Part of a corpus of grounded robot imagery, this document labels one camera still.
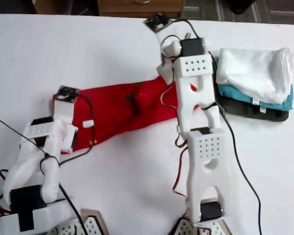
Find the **drawer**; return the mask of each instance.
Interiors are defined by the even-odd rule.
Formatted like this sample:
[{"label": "drawer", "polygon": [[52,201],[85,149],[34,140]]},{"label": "drawer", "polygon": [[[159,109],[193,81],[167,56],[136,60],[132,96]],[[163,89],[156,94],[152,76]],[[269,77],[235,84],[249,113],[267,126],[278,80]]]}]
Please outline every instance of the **drawer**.
[{"label": "drawer", "polygon": [[[129,12],[129,13],[124,13],[124,12],[103,12],[101,13],[101,16],[110,16],[110,17],[127,17],[127,18],[149,18],[153,16],[155,13],[154,12]],[[180,17],[180,12],[166,12],[166,16],[169,18],[179,18]]]},{"label": "drawer", "polygon": [[100,12],[181,12],[183,0],[98,0]]}]

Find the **white cloth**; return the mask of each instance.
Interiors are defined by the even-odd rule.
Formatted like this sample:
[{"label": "white cloth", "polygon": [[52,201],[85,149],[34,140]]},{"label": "white cloth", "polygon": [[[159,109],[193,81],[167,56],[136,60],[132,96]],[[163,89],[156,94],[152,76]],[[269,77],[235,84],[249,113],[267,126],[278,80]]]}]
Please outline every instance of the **white cloth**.
[{"label": "white cloth", "polygon": [[227,49],[220,51],[217,83],[271,104],[281,104],[291,92],[292,57],[288,48],[276,51]]}]

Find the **drawer handle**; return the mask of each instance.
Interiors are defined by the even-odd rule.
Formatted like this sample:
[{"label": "drawer handle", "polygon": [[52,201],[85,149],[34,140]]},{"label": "drawer handle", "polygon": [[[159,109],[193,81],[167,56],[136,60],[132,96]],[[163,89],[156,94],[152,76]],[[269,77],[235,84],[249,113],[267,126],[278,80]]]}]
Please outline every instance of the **drawer handle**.
[{"label": "drawer handle", "polygon": [[136,0],[132,0],[132,2],[134,3],[138,3],[138,4],[147,4],[150,3],[151,0],[146,0],[146,1],[136,1]]}]

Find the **folded fabric stack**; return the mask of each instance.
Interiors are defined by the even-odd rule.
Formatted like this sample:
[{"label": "folded fabric stack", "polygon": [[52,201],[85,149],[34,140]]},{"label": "folded fabric stack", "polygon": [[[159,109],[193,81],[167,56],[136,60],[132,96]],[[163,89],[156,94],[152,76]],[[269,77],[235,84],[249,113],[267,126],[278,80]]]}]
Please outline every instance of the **folded fabric stack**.
[{"label": "folded fabric stack", "polygon": [[217,100],[228,113],[285,121],[293,109],[292,81],[292,57],[288,48],[220,51]]}]

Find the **teal cloth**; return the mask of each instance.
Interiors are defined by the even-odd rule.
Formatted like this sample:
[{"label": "teal cloth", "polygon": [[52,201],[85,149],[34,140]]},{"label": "teal cloth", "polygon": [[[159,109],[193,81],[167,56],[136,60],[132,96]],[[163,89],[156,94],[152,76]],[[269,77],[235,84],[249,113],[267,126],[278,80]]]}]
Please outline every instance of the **teal cloth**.
[{"label": "teal cloth", "polygon": [[[253,98],[248,95],[243,94],[238,89],[233,87],[232,85],[218,84],[219,92],[222,96],[229,97],[235,100],[243,101],[246,103],[253,103]],[[259,102],[259,106],[269,108],[269,109],[277,109],[282,111],[289,111],[293,109],[293,85],[291,85],[291,92],[287,99],[282,104],[269,104],[265,102]]]}]

